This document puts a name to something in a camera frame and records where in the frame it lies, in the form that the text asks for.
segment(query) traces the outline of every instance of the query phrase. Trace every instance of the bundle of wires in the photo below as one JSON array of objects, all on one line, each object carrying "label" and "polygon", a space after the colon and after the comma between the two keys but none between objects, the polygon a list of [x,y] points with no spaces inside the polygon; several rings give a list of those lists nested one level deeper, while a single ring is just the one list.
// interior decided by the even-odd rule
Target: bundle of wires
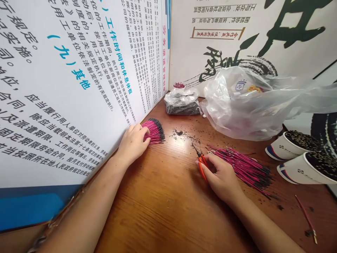
[{"label": "bundle of wires", "polygon": [[150,137],[151,140],[150,140],[149,145],[164,143],[165,141],[164,130],[159,120],[155,118],[150,118],[148,121],[146,121],[141,126],[147,127],[150,131],[150,135],[144,136],[144,141]]},{"label": "bundle of wires", "polygon": [[255,188],[269,200],[271,200],[271,197],[278,199],[277,197],[265,192],[265,189],[271,185],[271,180],[274,180],[270,175],[269,168],[259,164],[254,159],[241,154],[232,148],[227,147],[227,149],[221,149],[209,144],[207,144],[207,147],[205,148],[231,164],[236,176],[248,186]]}]

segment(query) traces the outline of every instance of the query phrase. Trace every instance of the clear plastic bag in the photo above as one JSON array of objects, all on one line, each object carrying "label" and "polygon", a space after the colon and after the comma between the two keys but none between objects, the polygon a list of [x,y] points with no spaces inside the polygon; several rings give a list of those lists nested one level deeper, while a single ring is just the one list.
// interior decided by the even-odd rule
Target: clear plastic bag
[{"label": "clear plastic bag", "polygon": [[337,84],[270,75],[235,66],[221,69],[204,88],[203,113],[219,132],[235,139],[268,140],[287,117],[337,111]]},{"label": "clear plastic bag", "polygon": [[165,95],[164,102],[167,114],[184,116],[200,114],[196,89],[173,89]]}]

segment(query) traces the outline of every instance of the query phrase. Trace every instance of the wooden desk surface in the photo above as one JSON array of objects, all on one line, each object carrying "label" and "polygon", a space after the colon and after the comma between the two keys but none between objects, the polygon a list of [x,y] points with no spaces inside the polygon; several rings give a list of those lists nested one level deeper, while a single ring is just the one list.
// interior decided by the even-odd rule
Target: wooden desk surface
[{"label": "wooden desk surface", "polygon": [[[239,219],[201,178],[191,141],[204,153],[206,144],[256,152],[251,156],[272,169],[276,181],[269,192],[280,200],[270,201],[239,180],[245,194],[306,252],[337,252],[336,201],[324,185],[293,185],[282,179],[276,171],[279,163],[264,152],[272,140],[231,139],[214,130],[200,115],[167,115],[163,100],[148,118],[162,123],[166,142],[150,146],[127,170],[97,253],[258,252]],[[318,245],[304,234],[309,226],[294,194],[315,226]]]}]

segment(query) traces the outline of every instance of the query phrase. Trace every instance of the wire cutter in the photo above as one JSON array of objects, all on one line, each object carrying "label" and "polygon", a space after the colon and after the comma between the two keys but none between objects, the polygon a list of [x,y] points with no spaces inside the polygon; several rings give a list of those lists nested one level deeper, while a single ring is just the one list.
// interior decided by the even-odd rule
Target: wire cutter
[{"label": "wire cutter", "polygon": [[199,153],[199,151],[196,149],[196,147],[193,145],[193,143],[192,143],[192,146],[194,147],[194,149],[196,150],[197,155],[198,155],[198,161],[199,161],[199,170],[200,170],[200,173],[201,173],[201,175],[203,176],[204,180],[207,182],[207,179],[206,179],[206,177],[205,177],[203,168],[202,168],[202,166],[201,166],[201,163],[202,163],[202,164],[205,165],[207,168],[209,168],[209,167],[208,167],[208,164],[207,164],[207,162],[206,162],[206,159],[205,159],[205,157],[204,157],[204,154],[203,154],[203,153]]}]

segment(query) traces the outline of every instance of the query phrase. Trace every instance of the poster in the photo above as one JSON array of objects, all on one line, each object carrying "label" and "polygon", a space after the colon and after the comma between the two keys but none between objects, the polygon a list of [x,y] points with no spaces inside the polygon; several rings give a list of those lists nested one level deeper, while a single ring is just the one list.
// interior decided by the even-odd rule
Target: poster
[{"label": "poster", "polygon": [[55,216],[165,94],[167,7],[0,1],[0,231]]},{"label": "poster", "polygon": [[172,5],[170,89],[205,84],[221,67],[314,78],[337,59],[337,2],[193,0]]}]

